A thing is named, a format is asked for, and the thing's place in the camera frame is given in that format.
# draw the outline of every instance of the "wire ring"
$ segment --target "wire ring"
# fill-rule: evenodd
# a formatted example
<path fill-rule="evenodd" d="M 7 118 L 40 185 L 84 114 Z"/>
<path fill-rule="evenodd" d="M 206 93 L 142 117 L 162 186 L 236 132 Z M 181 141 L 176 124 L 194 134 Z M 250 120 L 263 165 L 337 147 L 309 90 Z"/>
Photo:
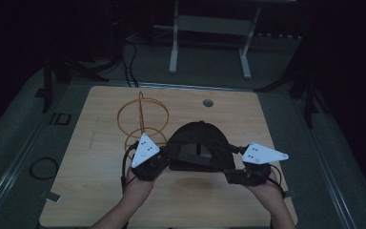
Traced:
<path fill-rule="evenodd" d="M 55 173 L 54 175 L 52 176 L 49 176 L 49 177 L 39 177 L 38 175 L 36 175 L 34 173 L 34 166 L 38 163 L 40 163 L 41 161 L 43 160 L 48 160 L 48 161 L 51 161 L 53 163 L 53 165 L 55 166 Z M 58 170 L 59 170 L 59 165 L 58 163 L 56 162 L 55 159 L 51 158 L 51 157 L 48 157 L 48 156 L 45 156 L 45 157 L 42 157 L 36 161 L 33 162 L 33 164 L 29 167 L 29 175 L 32 176 L 33 178 L 36 178 L 36 179 L 42 179 L 42 180 L 46 180 L 46 179 L 53 179 L 56 177 L 57 173 L 58 173 Z"/>
<path fill-rule="evenodd" d="M 149 103 L 154 103 L 156 105 L 159 105 L 161 108 L 163 108 L 167 114 L 167 117 L 166 117 L 166 121 L 165 123 L 163 124 L 162 128 L 160 130 L 157 130 L 153 127 L 146 127 L 145 124 L 144 124 L 144 113 L 143 113 L 143 110 L 142 110 L 142 102 L 149 102 Z M 126 130 L 124 130 L 120 124 L 120 115 L 121 113 L 123 112 L 123 110 L 128 107 L 129 105 L 132 105 L 133 103 L 138 103 L 138 114 L 139 114 L 139 129 L 136 129 L 136 130 L 133 130 L 131 133 L 128 133 Z M 145 98 L 144 95 L 142 94 L 142 92 L 139 92 L 139 95 L 138 95 L 138 98 L 137 99 L 134 99 L 128 103 L 126 103 L 124 106 L 122 106 L 120 108 L 120 110 L 118 111 L 117 113 L 117 125 L 118 125 L 118 128 L 121 130 L 121 132 L 123 132 L 127 138 L 124 142 L 124 148 L 125 150 L 127 150 L 128 148 L 128 145 L 127 145 L 127 142 L 128 140 L 133 137 L 133 138 L 140 138 L 141 136 L 140 135 L 134 135 L 136 132 L 140 131 L 141 132 L 141 135 L 145 133 L 146 130 L 153 130 L 154 133 L 151 134 L 151 135 L 148 135 L 148 136 L 153 136 L 153 135 L 157 135 L 157 134 L 161 134 L 162 137 L 164 138 L 165 142 L 162 142 L 162 143 L 165 143 L 167 142 L 167 139 L 166 137 L 162 134 L 162 131 L 163 129 L 165 129 L 165 127 L 167 126 L 169 122 L 169 111 L 168 109 L 166 108 L 166 106 L 156 100 L 156 99 L 153 99 L 153 98 Z"/>

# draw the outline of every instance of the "cable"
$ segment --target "cable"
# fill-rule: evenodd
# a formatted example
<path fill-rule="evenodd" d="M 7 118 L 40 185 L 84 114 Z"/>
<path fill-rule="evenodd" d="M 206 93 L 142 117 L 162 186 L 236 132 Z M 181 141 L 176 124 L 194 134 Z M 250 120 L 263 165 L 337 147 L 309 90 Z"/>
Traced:
<path fill-rule="evenodd" d="M 280 177 L 278 184 L 281 185 L 282 175 L 281 175 L 280 170 L 277 167 L 275 167 L 274 165 L 272 165 L 272 164 L 270 164 L 270 166 L 273 167 L 273 168 L 275 168 L 278 171 L 278 175 Z"/>
<path fill-rule="evenodd" d="M 272 184 L 277 186 L 277 188 L 279 189 L 279 191 L 281 193 L 281 196 L 283 196 L 283 198 L 285 198 L 285 192 L 284 192 L 284 189 L 281 187 L 281 185 L 278 184 L 275 180 L 271 179 L 270 177 L 267 177 L 267 180 L 269 180 Z"/>
<path fill-rule="evenodd" d="M 34 174 L 34 171 L 33 171 L 33 168 L 34 168 L 34 166 L 38 163 L 38 162 L 40 162 L 40 161 L 43 161 L 43 160 L 49 160 L 49 161 L 51 161 L 53 164 L 54 164 L 54 166 L 55 166 L 55 174 L 54 175 L 52 175 L 52 176 L 50 176 L 50 177 L 39 177 L 39 176 L 37 176 L 37 175 L 35 175 Z M 47 180 L 47 179 L 52 179 L 52 178 L 55 178 L 56 177 L 56 175 L 57 175 L 57 173 L 58 173 L 58 170 L 59 170 L 59 166 L 58 166 L 58 163 L 56 162 L 56 160 L 54 160 L 53 158 L 51 158 L 51 157 L 42 157 L 42 158 L 40 158 L 40 159 L 38 159 L 38 160 L 36 160 L 36 161 L 34 161 L 33 162 L 33 164 L 30 166 L 30 168 L 29 168 L 29 174 L 33 177 L 33 178 L 36 178 L 36 179 L 41 179 L 41 180 Z"/>
<path fill-rule="evenodd" d="M 98 73 L 98 75 L 104 75 L 106 73 L 110 73 L 113 70 L 115 70 L 116 68 L 118 68 L 120 66 L 120 61 L 118 61 L 114 66 L 112 66 L 111 68 L 109 68 L 108 70 L 106 70 L 105 72 L 102 73 Z"/>
<path fill-rule="evenodd" d="M 131 183 L 131 182 L 132 182 L 133 180 L 135 180 L 135 179 L 136 179 L 136 176 L 135 176 L 135 177 L 133 177 L 132 179 L 130 179 L 130 181 L 126 183 L 126 186 L 127 186 L 127 185 L 129 185 L 129 183 Z"/>
<path fill-rule="evenodd" d="M 124 189 L 127 186 L 127 184 L 129 184 L 132 181 L 132 180 L 130 180 L 129 182 L 126 182 L 127 157 L 129 156 L 131 150 L 136 150 L 136 148 L 138 147 L 138 143 L 139 143 L 139 141 L 135 141 L 135 143 L 133 145 L 131 145 L 129 147 L 129 149 L 127 149 L 126 153 L 123 156 L 123 164 L 122 164 L 122 169 L 121 169 L 121 188 L 123 190 L 123 193 L 124 193 Z"/>
<path fill-rule="evenodd" d="M 132 42 L 129 42 L 129 41 L 125 41 L 126 44 L 129 44 L 131 46 L 133 46 L 134 48 L 134 52 L 133 52 L 133 55 L 132 55 L 132 60 L 130 61 L 130 65 L 129 67 L 127 66 L 127 61 L 126 61 L 126 58 L 124 57 L 124 55 L 121 57 L 122 59 L 122 62 L 123 62 L 123 66 L 124 66 L 124 74 L 125 74 L 125 77 L 126 77 L 126 81 L 129 85 L 129 87 L 131 87 L 131 83 L 130 83 L 130 79 L 129 79 L 129 74 L 130 74 L 130 78 L 132 79 L 132 82 L 135 86 L 135 88 L 139 88 L 139 84 L 138 84 L 138 81 L 136 81 L 133 73 L 132 73 L 132 63 L 135 59 L 135 56 L 136 56 L 136 46 L 132 43 Z"/>

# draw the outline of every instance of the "hand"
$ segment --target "hand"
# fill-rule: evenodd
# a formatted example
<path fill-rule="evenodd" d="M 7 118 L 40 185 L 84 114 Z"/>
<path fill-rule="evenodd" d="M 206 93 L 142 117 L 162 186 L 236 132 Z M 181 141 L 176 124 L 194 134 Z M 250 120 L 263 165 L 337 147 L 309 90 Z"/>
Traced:
<path fill-rule="evenodd" d="M 269 175 L 269 178 L 277 181 L 275 172 Z M 263 207 L 270 212 L 274 229 L 295 228 L 293 218 L 284 202 L 281 192 L 273 183 L 267 180 L 266 183 L 258 186 L 245 186 L 260 201 Z"/>
<path fill-rule="evenodd" d="M 153 189 L 154 181 L 143 181 L 135 177 L 131 167 L 127 171 L 126 182 L 128 183 L 124 190 L 122 200 L 126 200 L 132 206 L 139 208 L 147 200 Z"/>
<path fill-rule="evenodd" d="M 277 181 L 277 177 L 273 170 L 270 172 L 269 178 Z M 255 187 L 246 185 L 244 186 L 254 194 L 254 196 L 260 201 L 263 207 L 269 212 L 273 211 L 276 208 L 277 203 L 283 201 L 280 190 L 269 180 L 267 180 L 266 183 L 260 184 Z"/>
<path fill-rule="evenodd" d="M 123 197 L 103 218 L 94 224 L 92 228 L 122 228 L 144 204 L 153 189 L 154 181 L 143 181 L 135 177 L 128 169 L 126 180 L 129 184 L 124 189 Z"/>

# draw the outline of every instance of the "black cable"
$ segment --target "black cable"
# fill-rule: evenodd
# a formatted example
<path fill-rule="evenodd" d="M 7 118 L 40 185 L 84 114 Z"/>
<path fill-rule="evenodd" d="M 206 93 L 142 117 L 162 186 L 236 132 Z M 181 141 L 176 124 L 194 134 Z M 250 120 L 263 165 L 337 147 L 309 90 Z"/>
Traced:
<path fill-rule="evenodd" d="M 126 185 L 132 181 L 132 180 L 130 180 L 128 183 L 126 182 L 127 157 L 129 156 L 131 150 L 134 150 L 134 149 L 136 150 L 136 148 L 138 147 L 138 143 L 139 143 L 139 141 L 135 141 L 135 143 L 127 149 L 126 153 L 123 156 L 123 164 L 122 164 L 122 168 L 121 168 L 121 188 L 123 189 L 123 193 L 124 193 L 124 188 L 126 187 Z"/>
<path fill-rule="evenodd" d="M 127 185 L 129 185 L 129 183 L 131 183 L 131 182 L 132 182 L 133 180 L 135 180 L 135 179 L 136 179 L 136 176 L 135 176 L 135 177 L 133 177 L 132 179 L 130 179 L 130 181 L 126 183 L 126 186 L 127 186 Z"/>
<path fill-rule="evenodd" d="M 270 164 L 270 166 L 273 167 L 273 168 L 275 168 L 278 171 L 278 174 L 279 174 L 279 177 L 280 177 L 278 184 L 281 185 L 282 175 L 281 175 L 280 170 L 277 167 L 275 167 L 274 165 L 272 165 L 272 164 Z"/>
<path fill-rule="evenodd" d="M 98 73 L 99 75 L 104 75 L 106 73 L 110 73 L 111 71 L 115 70 L 116 68 L 118 68 L 120 66 L 120 63 L 117 63 L 116 65 L 112 66 L 111 68 L 107 69 L 105 72 L 101 72 L 101 73 Z"/>
<path fill-rule="evenodd" d="M 94 71 L 95 73 L 99 73 L 101 71 L 105 71 L 105 70 L 109 70 L 109 69 L 110 69 L 109 71 L 111 71 L 112 69 L 117 68 L 116 65 L 119 65 L 119 64 L 120 64 L 120 60 L 119 59 L 114 59 L 114 57 L 112 57 L 112 58 L 109 59 L 108 63 L 102 64 L 102 65 L 99 65 L 99 66 L 95 66 L 95 67 L 90 67 L 90 68 L 87 68 L 87 69 L 89 69 L 91 71 Z"/>
<path fill-rule="evenodd" d="M 133 63 L 133 61 L 136 57 L 136 46 L 132 42 L 129 42 L 129 41 L 126 41 L 126 44 L 129 44 L 129 45 L 133 46 L 133 48 L 134 48 L 134 52 L 133 52 L 133 55 L 132 55 L 132 60 L 130 61 L 129 67 L 127 66 L 127 61 L 126 61 L 126 58 L 124 57 L 124 55 L 121 57 L 122 62 L 123 62 L 123 66 L 124 66 L 124 74 L 125 74 L 125 77 L 126 77 L 126 81 L 127 81 L 127 84 L 130 87 L 131 86 L 130 79 L 129 79 L 129 75 L 130 75 L 130 78 L 132 79 L 134 87 L 139 88 L 138 81 L 136 80 L 136 78 L 134 77 L 134 75 L 132 73 L 132 63 Z"/>
<path fill-rule="evenodd" d="M 133 63 L 133 61 L 136 57 L 136 46 L 130 41 L 126 41 L 126 44 L 129 44 L 133 47 L 133 55 L 132 55 L 132 61 L 130 61 L 129 71 L 130 71 L 130 76 L 132 77 L 132 81 L 134 82 L 135 87 L 139 88 L 138 82 L 136 81 L 136 79 L 135 79 L 135 77 L 133 76 L 133 73 L 132 73 L 132 63 Z"/>
<path fill-rule="evenodd" d="M 278 184 L 275 180 L 271 179 L 270 177 L 267 177 L 267 180 L 269 180 L 272 184 L 277 186 L 277 188 L 280 190 L 281 196 L 283 196 L 283 198 L 285 198 L 285 192 L 284 192 L 284 189 L 281 187 L 281 185 Z"/>
<path fill-rule="evenodd" d="M 37 222 L 37 225 L 35 225 L 35 229 L 40 229 L 40 226 L 41 226 L 41 224 L 40 224 L 40 222 L 38 221 L 38 222 Z"/>
<path fill-rule="evenodd" d="M 50 177 L 39 177 L 39 176 L 37 176 L 37 175 L 35 175 L 34 174 L 34 171 L 33 171 L 33 168 L 34 168 L 34 166 L 38 163 L 38 162 L 40 162 L 40 161 L 43 161 L 43 160 L 49 160 L 49 161 L 51 161 L 53 164 L 54 164 L 54 166 L 55 166 L 55 174 L 54 175 L 52 175 L 52 176 L 50 176 Z M 40 159 L 38 159 L 38 160 L 36 160 L 36 161 L 34 161 L 33 162 L 33 164 L 30 166 L 30 168 L 29 168 L 29 174 L 33 177 L 33 178 L 36 178 L 36 179 L 41 179 L 41 180 L 47 180 L 47 179 L 52 179 L 52 178 L 55 178 L 56 177 L 56 175 L 57 175 L 57 173 L 58 173 L 58 170 L 59 170 L 59 165 L 58 165 L 58 163 L 56 162 L 56 160 L 54 160 L 53 158 L 51 158 L 51 157 L 42 157 L 42 158 L 40 158 Z"/>

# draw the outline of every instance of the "metal stand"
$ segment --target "metal stand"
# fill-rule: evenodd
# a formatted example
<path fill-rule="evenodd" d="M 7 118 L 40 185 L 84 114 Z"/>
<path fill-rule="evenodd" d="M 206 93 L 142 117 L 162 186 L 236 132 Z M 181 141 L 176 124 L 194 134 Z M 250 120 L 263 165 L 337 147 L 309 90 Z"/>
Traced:
<path fill-rule="evenodd" d="M 191 15 L 179 14 L 177 0 L 174 1 L 174 20 L 173 20 L 173 46 L 171 54 L 171 63 L 169 65 L 169 73 L 176 73 L 177 69 L 177 55 L 178 55 L 178 31 L 200 31 L 200 32 L 214 32 L 233 35 L 246 35 L 246 43 L 243 48 L 239 49 L 239 58 L 242 65 L 243 76 L 250 79 L 251 71 L 249 68 L 248 53 L 251 45 L 252 37 L 254 36 L 254 29 L 257 23 L 261 8 L 258 7 L 252 21 L 237 20 L 214 17 L 201 17 Z"/>
<path fill-rule="evenodd" d="M 109 81 L 109 79 L 97 75 L 93 70 L 87 69 L 60 51 L 51 52 L 44 60 L 44 88 L 40 89 L 36 95 L 44 98 L 43 113 L 48 111 L 52 103 L 52 72 L 55 72 L 58 82 L 68 84 L 71 82 L 69 67 L 78 70 L 93 80 Z"/>

